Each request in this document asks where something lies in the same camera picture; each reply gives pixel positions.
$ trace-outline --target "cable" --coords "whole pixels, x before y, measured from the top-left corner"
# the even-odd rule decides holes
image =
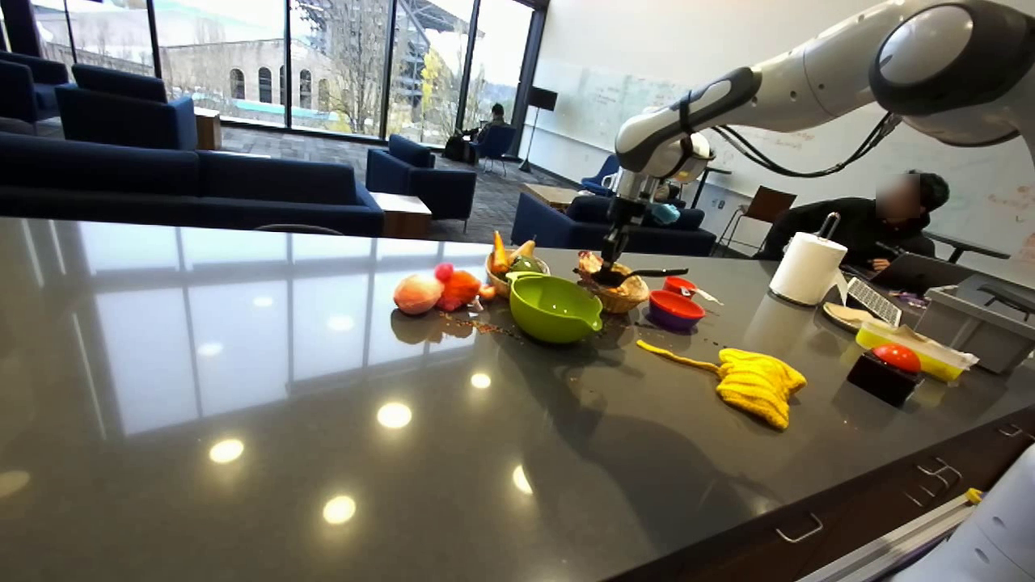
[[[767,152],[759,152],[754,144],[746,144],[739,128],[718,124],[712,127],[712,132],[718,132],[727,146],[736,146],[743,160],[751,160],[754,164],[764,164],[778,175],[790,175],[790,178],[824,178],[824,175],[839,175],[847,164],[862,161],[864,154],[870,154],[897,127],[898,127],[898,113],[883,113],[881,124],[870,128],[870,137],[839,164],[832,169],[820,169],[820,172],[796,172],[785,169],[779,161],[772,161]]]

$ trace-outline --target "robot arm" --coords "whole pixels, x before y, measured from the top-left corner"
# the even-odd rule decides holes
[[[629,119],[616,138],[620,172],[604,266],[620,256],[662,181],[705,169],[688,137],[712,127],[796,132],[877,100],[949,146],[1026,137],[1035,152],[1033,12],[1026,0],[888,0],[662,113]]]

